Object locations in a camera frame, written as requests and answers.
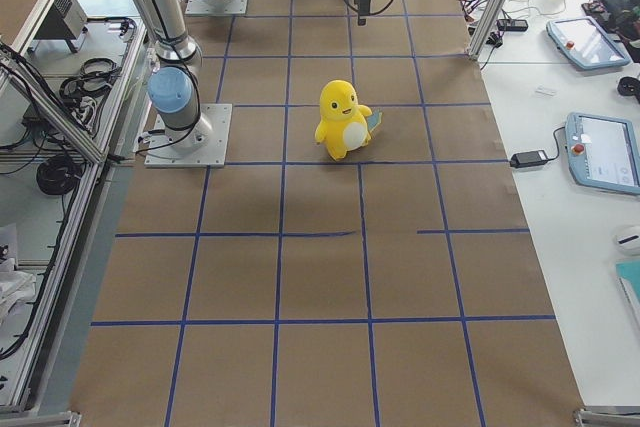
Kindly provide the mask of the yellow plush toy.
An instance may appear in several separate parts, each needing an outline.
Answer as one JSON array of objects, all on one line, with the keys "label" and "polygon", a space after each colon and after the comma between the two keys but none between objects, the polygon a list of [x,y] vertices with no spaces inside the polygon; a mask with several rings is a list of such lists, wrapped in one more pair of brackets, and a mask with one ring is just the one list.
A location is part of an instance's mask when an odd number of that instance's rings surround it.
[{"label": "yellow plush toy", "polygon": [[355,88],[344,80],[332,80],[323,87],[319,111],[315,142],[324,144],[334,161],[340,161],[348,152],[367,146],[372,139],[372,132],[382,122],[382,112],[360,104]]}]

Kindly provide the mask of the black power adapter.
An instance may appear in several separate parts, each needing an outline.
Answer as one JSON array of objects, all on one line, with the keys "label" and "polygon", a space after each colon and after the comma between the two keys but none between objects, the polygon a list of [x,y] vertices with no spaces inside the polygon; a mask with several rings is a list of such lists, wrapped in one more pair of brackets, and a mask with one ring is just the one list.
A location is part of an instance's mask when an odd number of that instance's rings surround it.
[{"label": "black power adapter", "polygon": [[543,166],[549,161],[544,150],[532,150],[514,153],[509,159],[509,165],[514,169],[522,169]]}]

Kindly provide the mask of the blue teach pendant far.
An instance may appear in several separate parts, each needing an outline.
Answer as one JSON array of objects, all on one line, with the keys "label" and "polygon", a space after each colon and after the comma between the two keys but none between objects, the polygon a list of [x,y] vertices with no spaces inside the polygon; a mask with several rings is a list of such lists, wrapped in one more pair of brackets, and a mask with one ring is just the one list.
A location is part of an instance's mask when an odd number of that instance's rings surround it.
[{"label": "blue teach pendant far", "polygon": [[582,70],[623,67],[631,62],[626,49],[592,17],[548,21],[546,33],[556,48]]}]

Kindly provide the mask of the blue teach pendant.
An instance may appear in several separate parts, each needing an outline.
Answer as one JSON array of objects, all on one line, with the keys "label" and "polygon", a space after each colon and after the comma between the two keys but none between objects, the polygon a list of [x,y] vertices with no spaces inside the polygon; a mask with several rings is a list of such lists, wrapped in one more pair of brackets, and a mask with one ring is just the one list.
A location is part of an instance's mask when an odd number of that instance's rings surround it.
[{"label": "blue teach pendant", "polygon": [[582,70],[623,67],[631,62],[626,49],[592,17],[548,21],[546,33],[556,48]]},{"label": "blue teach pendant", "polygon": [[565,134],[568,167],[577,184],[639,195],[639,148],[629,120],[571,112]]}]

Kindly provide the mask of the blue teach pendant near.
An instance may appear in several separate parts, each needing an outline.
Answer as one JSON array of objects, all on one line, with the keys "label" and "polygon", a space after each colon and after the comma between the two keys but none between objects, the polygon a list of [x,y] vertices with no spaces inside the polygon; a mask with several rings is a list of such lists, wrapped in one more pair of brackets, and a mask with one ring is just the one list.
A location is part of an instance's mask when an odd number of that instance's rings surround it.
[{"label": "blue teach pendant near", "polygon": [[639,195],[639,148],[629,120],[571,112],[565,134],[568,167],[577,184]]}]

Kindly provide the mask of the grey electronics box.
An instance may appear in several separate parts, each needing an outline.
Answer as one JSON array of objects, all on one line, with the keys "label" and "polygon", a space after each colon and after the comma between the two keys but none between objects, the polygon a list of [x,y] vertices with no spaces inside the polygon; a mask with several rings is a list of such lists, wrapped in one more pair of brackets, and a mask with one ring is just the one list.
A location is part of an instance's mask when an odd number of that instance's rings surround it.
[{"label": "grey electronics box", "polygon": [[54,0],[44,17],[35,41],[64,41],[71,53],[78,53],[84,43],[88,16],[78,0]]}]

